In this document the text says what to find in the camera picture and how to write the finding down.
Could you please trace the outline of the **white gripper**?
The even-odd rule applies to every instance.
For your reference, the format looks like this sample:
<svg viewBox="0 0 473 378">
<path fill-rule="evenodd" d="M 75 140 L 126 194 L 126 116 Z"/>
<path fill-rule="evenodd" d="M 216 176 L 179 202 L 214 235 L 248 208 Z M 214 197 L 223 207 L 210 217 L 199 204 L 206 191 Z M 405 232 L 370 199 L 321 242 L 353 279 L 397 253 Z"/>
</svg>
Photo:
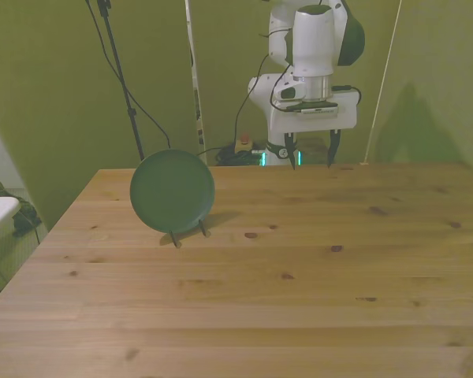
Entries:
<svg viewBox="0 0 473 378">
<path fill-rule="evenodd" d="M 270 130 L 273 132 L 315 132 L 330 131 L 330 145 L 327 153 L 327 166 L 335 160 L 340 145 L 340 131 L 354 128 L 357 123 L 357 91 L 335 91 L 324 102 L 296 102 L 292 112 L 285 103 L 278 103 L 270 111 Z M 296 142 L 293 133 L 285 134 L 285 148 L 293 169 L 296 168 Z"/>
</svg>

